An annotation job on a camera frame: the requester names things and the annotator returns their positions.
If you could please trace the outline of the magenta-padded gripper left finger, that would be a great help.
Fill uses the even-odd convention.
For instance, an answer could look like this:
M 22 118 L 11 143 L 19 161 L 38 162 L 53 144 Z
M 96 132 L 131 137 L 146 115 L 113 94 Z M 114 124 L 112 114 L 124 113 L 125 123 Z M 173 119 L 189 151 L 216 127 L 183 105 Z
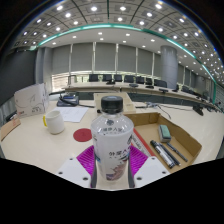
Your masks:
M 69 158 L 56 175 L 84 188 L 95 188 L 97 168 L 94 147 L 90 146 L 76 157 Z

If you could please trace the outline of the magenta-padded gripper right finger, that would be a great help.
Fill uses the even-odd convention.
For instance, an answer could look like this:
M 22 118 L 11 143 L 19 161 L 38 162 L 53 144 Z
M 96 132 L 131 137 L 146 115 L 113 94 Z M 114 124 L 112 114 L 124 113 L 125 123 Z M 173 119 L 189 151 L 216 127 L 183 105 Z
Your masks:
M 140 188 L 157 181 L 170 172 L 155 156 L 146 156 L 134 146 L 130 147 L 128 183 L 130 188 Z

